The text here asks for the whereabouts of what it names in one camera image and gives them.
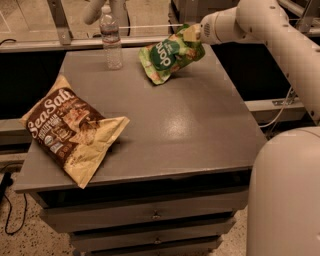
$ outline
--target chip bag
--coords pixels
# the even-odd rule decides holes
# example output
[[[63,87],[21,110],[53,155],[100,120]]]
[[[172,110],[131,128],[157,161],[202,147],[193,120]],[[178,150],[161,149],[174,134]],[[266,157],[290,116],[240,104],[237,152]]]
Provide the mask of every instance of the chip bag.
[[[129,119],[105,119],[59,75],[47,95],[20,122],[78,186],[85,188]]]
[[[171,35],[168,39],[140,49],[141,64],[154,84],[165,83],[173,72],[193,61],[200,60],[205,55],[200,40],[186,41],[184,39],[184,32],[188,28],[189,25],[183,25],[176,34]]]

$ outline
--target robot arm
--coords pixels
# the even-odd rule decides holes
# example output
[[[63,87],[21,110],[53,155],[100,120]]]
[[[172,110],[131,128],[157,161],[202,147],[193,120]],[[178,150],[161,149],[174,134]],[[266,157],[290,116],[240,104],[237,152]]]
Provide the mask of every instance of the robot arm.
[[[311,118],[320,122],[320,47],[289,24],[276,0],[241,0],[235,8],[204,17],[201,40],[264,43]]]
[[[265,44],[316,124],[320,47],[293,28],[275,0],[240,0],[201,22],[201,40]],[[319,127],[281,133],[261,149],[251,175],[247,256],[320,255]]]
[[[91,25],[101,16],[101,7],[109,4],[115,17],[118,19],[121,27],[128,27],[128,12],[126,8],[126,0],[91,0],[83,10],[83,22]]]

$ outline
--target drawer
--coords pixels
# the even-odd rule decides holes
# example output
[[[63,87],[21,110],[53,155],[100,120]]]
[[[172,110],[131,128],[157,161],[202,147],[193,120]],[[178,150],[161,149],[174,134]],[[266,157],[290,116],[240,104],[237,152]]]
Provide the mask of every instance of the drawer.
[[[123,249],[91,252],[90,256],[177,256],[194,253],[205,253],[217,249],[222,240],[218,236],[205,237],[160,245],[145,245]]]
[[[248,191],[172,199],[144,203],[130,200],[45,209],[40,217],[56,232],[71,233],[114,226],[147,223],[170,219],[200,216],[243,209],[247,204]]]
[[[151,225],[111,228],[97,233],[78,232],[80,234],[71,236],[71,244],[79,251],[91,252],[137,245],[160,245],[176,240],[222,235],[229,232],[235,219],[221,218],[221,215],[223,214],[164,221]]]

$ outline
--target cabinet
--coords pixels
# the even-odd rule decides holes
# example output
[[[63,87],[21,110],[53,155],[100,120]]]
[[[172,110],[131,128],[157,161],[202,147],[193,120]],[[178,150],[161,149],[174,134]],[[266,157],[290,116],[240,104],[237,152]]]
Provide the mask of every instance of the cabinet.
[[[210,47],[154,86],[138,48],[105,71],[103,52],[68,52],[61,68],[75,92],[106,117],[131,121],[85,189],[32,143],[17,192],[88,255],[178,255],[222,242],[247,204],[250,170],[265,138]]]

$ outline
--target plastic bottle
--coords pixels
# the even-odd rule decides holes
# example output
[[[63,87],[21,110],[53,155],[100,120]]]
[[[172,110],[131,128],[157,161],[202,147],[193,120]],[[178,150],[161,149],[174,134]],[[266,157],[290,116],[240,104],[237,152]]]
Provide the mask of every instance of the plastic bottle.
[[[101,11],[100,32],[107,68],[112,70],[120,69],[123,66],[123,60],[119,25],[111,12],[110,6],[103,6]]]

